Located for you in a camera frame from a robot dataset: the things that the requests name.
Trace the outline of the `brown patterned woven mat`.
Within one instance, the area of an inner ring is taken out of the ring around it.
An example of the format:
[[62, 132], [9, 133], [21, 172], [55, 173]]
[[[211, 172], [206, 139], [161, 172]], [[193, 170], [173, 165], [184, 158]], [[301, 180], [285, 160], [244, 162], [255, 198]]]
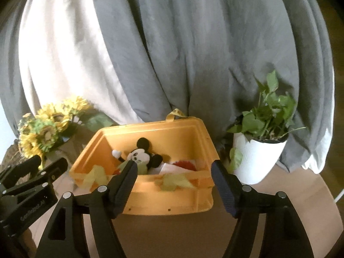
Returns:
[[7, 149], [5, 156], [1, 162], [1, 169], [5, 169], [11, 165], [18, 165], [26, 161], [27, 158], [22, 155], [19, 150], [19, 146], [17, 143], [13, 143]]

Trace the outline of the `white pot green plant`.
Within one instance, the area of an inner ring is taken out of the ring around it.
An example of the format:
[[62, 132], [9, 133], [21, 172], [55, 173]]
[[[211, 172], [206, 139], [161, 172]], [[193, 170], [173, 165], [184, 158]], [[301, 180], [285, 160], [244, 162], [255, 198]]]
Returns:
[[227, 170], [246, 185], [255, 185], [270, 173], [289, 133], [295, 131], [292, 125], [296, 102], [289, 93], [278, 94], [278, 73], [273, 70], [265, 83], [256, 83], [258, 104], [243, 111], [227, 130], [234, 135]]

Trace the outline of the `white sheer curtain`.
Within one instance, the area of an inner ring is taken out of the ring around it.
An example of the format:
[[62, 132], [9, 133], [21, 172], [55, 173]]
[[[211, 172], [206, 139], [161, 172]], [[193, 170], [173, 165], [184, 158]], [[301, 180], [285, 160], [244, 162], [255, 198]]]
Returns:
[[110, 60], [93, 0], [27, 0], [19, 69], [32, 113], [82, 97], [120, 125], [141, 122]]

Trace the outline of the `sunflower bouquet in grey vase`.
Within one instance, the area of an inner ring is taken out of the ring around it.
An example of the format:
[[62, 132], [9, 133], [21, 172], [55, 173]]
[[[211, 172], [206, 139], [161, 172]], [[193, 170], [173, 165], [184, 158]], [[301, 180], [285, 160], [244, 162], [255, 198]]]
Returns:
[[82, 97], [50, 103], [36, 114], [26, 113], [19, 124], [19, 151], [27, 159], [37, 155], [45, 165], [47, 154], [69, 141], [77, 130], [92, 133], [114, 126], [115, 121]]

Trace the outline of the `Mickey Mouse plush toy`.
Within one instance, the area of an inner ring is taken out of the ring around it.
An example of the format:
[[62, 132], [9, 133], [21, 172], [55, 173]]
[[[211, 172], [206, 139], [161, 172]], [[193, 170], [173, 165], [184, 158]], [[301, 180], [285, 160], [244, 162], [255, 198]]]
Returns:
[[149, 140], [141, 137], [137, 141], [137, 148], [131, 151], [126, 159], [121, 157], [121, 151], [112, 150], [112, 156], [121, 163], [118, 166], [119, 172], [122, 173], [130, 161], [137, 164], [138, 175], [146, 175], [149, 169], [157, 168], [163, 162], [163, 157], [159, 154], [150, 153], [150, 146]]

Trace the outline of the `orange plastic storage box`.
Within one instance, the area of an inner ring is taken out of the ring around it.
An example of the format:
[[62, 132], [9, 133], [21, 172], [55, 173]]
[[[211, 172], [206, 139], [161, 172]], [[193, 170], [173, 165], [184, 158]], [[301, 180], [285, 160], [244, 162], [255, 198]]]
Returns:
[[69, 173], [92, 192], [134, 161], [138, 177], [126, 214], [191, 214], [213, 206], [210, 167], [218, 158], [203, 121], [175, 109], [164, 121], [100, 129]]

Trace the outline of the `white floor lamp pole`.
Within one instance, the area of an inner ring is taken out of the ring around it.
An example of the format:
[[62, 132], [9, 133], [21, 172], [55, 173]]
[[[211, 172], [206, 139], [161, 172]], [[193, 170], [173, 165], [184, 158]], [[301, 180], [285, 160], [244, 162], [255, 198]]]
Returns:
[[344, 195], [344, 189], [342, 189], [338, 195], [334, 198], [334, 202], [337, 203]]

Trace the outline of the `grey curtain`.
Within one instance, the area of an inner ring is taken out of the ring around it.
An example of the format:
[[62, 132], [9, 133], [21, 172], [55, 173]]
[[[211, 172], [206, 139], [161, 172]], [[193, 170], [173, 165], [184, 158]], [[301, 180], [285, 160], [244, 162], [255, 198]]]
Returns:
[[[1, 0], [1, 103], [13, 132], [31, 112], [19, 69], [26, 2]], [[93, 2], [110, 60], [141, 122], [180, 109], [202, 119], [220, 149], [229, 125], [257, 102], [256, 81], [275, 70], [281, 91], [297, 103], [297, 130], [278, 164], [287, 171], [323, 170], [333, 135], [334, 72], [317, 0]]]

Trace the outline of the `red fluffy plush toy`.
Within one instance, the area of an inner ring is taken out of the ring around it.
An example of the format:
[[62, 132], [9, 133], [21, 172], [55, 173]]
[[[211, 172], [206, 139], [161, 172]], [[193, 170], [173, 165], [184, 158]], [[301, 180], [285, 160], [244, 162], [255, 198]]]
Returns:
[[189, 170], [189, 171], [197, 171], [195, 164], [189, 160], [180, 160], [180, 161], [176, 161], [173, 163], [173, 165]]

